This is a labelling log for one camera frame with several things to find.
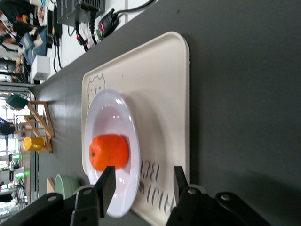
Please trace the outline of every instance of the screw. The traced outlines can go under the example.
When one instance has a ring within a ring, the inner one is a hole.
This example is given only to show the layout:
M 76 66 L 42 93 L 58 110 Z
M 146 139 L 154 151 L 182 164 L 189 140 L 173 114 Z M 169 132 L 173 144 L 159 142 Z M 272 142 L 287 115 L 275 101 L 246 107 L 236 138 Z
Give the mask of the screw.
M 221 199 L 223 199 L 225 201 L 229 201 L 230 200 L 230 196 L 228 194 L 222 194 L 221 195 Z
M 88 190 L 85 190 L 84 192 L 83 192 L 83 194 L 90 194 L 92 192 L 92 190 L 91 189 L 88 189 Z
M 55 199 L 56 199 L 56 196 L 54 195 L 54 196 L 50 196 L 49 198 L 47 198 L 47 201 L 51 202 Z
M 187 191 L 189 194 L 195 194 L 196 190 L 194 188 L 189 188 Z

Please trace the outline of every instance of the tangerine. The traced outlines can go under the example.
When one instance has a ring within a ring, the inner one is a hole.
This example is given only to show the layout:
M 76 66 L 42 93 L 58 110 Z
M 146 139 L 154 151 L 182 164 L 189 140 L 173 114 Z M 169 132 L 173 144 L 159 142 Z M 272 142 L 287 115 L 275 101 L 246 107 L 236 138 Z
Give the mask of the tangerine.
M 115 166 L 116 170 L 120 169 L 128 161 L 127 141 L 117 134 L 99 135 L 90 143 L 89 157 L 96 170 L 104 171 L 107 166 Z

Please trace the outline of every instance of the white box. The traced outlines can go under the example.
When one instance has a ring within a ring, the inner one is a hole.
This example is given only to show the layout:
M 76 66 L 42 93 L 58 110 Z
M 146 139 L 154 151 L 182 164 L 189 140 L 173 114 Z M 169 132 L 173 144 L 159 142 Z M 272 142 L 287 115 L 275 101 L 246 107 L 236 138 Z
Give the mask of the white box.
M 50 75 L 50 58 L 37 55 L 32 63 L 32 78 L 45 80 Z

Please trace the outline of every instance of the yellow cup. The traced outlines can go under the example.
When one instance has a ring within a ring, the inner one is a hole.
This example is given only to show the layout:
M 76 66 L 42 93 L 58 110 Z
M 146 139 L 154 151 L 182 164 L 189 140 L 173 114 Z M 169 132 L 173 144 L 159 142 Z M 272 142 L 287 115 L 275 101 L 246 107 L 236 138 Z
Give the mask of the yellow cup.
M 25 137 L 23 149 L 25 151 L 42 151 L 45 147 L 45 140 L 42 137 Z

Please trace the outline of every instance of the gray table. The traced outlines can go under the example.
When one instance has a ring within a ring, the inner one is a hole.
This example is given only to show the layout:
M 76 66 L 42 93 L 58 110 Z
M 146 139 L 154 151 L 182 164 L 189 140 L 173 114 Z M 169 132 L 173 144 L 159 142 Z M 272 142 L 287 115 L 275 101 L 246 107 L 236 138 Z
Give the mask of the gray table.
M 190 48 L 190 181 L 238 194 L 275 226 L 301 223 L 301 2 L 161 0 L 32 88 L 49 101 L 53 154 L 39 192 L 81 166 L 84 74 L 167 32 Z M 133 213 L 107 225 L 145 225 Z

